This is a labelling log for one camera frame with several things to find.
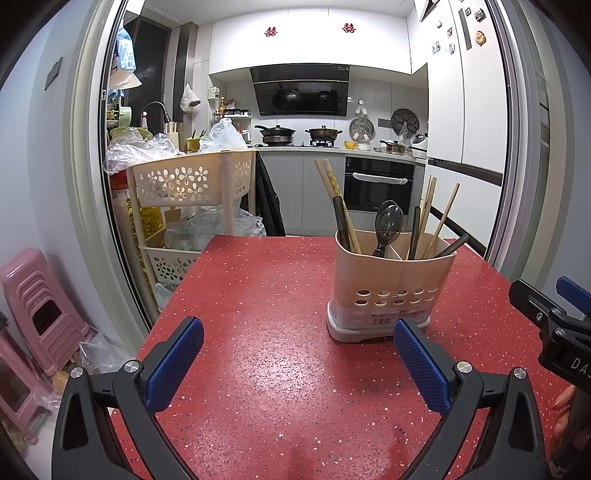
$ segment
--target pink plastic stool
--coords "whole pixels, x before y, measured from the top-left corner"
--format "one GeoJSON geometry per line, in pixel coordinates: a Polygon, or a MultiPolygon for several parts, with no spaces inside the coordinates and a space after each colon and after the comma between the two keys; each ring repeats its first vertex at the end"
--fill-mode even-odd
{"type": "Polygon", "coordinates": [[[53,274],[43,253],[26,248],[0,268],[12,314],[46,375],[60,370],[92,336],[53,274]]]}
{"type": "Polygon", "coordinates": [[[35,403],[34,393],[47,395],[51,388],[29,368],[21,348],[5,331],[6,317],[0,314],[0,409],[30,443],[48,412],[35,403]]]}

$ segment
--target gray lower cabinet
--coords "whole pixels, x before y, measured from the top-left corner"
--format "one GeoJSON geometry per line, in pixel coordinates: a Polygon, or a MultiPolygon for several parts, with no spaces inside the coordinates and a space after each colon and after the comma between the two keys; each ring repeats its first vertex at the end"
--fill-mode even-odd
{"type": "Polygon", "coordinates": [[[345,188],[345,156],[331,153],[304,153],[302,229],[308,235],[332,236],[336,232],[335,211],[314,160],[328,159],[340,188],[345,188]]]}
{"type": "Polygon", "coordinates": [[[297,152],[264,152],[261,154],[273,189],[279,197],[281,216],[287,233],[302,229],[302,188],[304,154],[297,152]]]}

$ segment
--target upper cabinet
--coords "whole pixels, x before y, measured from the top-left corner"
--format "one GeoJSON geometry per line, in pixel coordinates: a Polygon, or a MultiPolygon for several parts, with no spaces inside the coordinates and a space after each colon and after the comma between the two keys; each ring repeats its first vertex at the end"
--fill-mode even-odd
{"type": "Polygon", "coordinates": [[[296,8],[215,22],[209,73],[278,63],[342,63],[411,73],[406,20],[296,8]]]}

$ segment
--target blue gripper pad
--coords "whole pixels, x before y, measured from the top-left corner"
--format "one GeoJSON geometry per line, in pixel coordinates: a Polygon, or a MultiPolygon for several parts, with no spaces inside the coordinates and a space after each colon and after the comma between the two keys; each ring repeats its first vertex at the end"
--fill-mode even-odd
{"type": "Polygon", "coordinates": [[[170,404],[203,346],[203,335],[201,320],[193,319],[147,380],[145,405],[152,415],[170,404]]]}
{"type": "Polygon", "coordinates": [[[427,407],[446,417],[452,404],[445,376],[403,321],[394,324],[393,337],[394,346],[427,407]]]}

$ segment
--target decorative plate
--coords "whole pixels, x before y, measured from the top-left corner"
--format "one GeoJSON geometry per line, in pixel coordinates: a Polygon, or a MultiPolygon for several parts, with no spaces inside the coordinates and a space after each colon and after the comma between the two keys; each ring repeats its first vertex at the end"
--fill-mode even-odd
{"type": "Polygon", "coordinates": [[[407,123],[408,131],[415,135],[421,128],[421,123],[412,110],[408,108],[399,108],[392,114],[392,130],[397,135],[400,135],[404,122],[407,123]]]}
{"type": "Polygon", "coordinates": [[[353,118],[349,124],[349,135],[356,142],[369,142],[375,135],[374,124],[364,116],[353,118]]]}

